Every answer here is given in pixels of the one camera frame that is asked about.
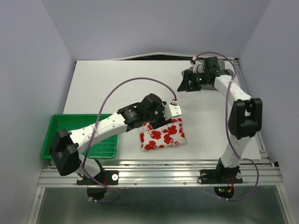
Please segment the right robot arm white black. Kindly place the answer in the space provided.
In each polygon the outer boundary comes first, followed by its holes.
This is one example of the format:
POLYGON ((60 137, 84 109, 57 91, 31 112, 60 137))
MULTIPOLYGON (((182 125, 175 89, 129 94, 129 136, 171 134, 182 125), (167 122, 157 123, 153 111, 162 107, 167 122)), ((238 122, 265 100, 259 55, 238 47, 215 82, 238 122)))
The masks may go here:
POLYGON ((228 145, 219 159, 215 177, 226 182, 240 165, 250 139, 262 128, 263 102, 245 93, 235 82, 236 68, 228 69, 218 57, 199 59, 194 56, 191 68, 182 72, 178 92, 200 91, 210 85, 225 97, 225 129, 228 145))

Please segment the grey pleated skirt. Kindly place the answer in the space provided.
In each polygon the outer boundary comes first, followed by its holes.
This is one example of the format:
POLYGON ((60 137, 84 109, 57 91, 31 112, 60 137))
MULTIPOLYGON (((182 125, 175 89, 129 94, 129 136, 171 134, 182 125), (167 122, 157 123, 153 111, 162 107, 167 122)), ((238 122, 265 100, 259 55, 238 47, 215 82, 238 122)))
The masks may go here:
MULTIPOLYGON (((212 71, 212 72, 206 72, 206 73, 212 73, 215 75, 216 77, 222 76, 222 75, 229 75, 232 76, 233 75, 233 71, 230 69, 227 70, 220 70, 220 71, 212 71)), ((201 90, 215 90, 214 87, 207 85, 207 86, 202 86, 201 90)))

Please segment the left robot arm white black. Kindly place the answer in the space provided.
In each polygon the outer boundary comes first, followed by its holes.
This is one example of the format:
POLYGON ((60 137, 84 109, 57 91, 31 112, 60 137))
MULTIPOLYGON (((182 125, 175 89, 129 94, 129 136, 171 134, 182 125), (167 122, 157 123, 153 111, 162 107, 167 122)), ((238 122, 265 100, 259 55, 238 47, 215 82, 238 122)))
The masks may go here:
POLYGON ((111 116, 86 127, 56 132, 49 154, 61 176, 88 172, 88 179, 98 184, 103 181, 103 168, 97 160, 87 158, 87 150, 111 136, 140 128, 150 123, 153 129, 172 122, 182 114, 176 101, 168 104, 155 94, 147 95, 137 102, 119 109, 111 116))

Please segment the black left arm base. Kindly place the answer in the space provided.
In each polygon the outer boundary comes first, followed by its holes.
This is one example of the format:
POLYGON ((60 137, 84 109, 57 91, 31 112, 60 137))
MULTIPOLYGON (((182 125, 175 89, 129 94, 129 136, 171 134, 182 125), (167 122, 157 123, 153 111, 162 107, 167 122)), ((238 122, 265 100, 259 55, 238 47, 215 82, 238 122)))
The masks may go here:
POLYGON ((112 186, 118 185, 119 171, 105 170, 100 165, 100 173, 90 178, 86 173, 78 174, 76 184, 86 186, 88 200, 94 203, 112 203, 120 198, 120 193, 112 186))

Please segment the white red floral skirt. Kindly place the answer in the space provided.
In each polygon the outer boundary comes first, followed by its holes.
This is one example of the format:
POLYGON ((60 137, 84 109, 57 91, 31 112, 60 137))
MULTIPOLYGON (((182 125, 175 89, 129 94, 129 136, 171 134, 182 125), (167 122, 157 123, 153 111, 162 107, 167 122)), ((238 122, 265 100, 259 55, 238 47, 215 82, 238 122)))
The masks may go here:
POLYGON ((144 123, 138 128, 138 131, 142 151, 159 150, 187 144, 182 117, 174 118, 171 123, 157 129, 154 129, 150 123, 144 123))

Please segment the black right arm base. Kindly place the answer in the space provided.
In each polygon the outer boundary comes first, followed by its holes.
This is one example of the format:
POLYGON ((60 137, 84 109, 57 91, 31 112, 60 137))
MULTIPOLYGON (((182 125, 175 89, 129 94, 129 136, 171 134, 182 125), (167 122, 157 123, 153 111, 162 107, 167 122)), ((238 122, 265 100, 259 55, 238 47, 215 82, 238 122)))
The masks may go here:
POLYGON ((220 198, 231 199, 234 196, 234 185, 243 183, 240 166, 226 168, 221 159, 216 168, 199 170, 198 183, 213 185, 215 194, 220 198))

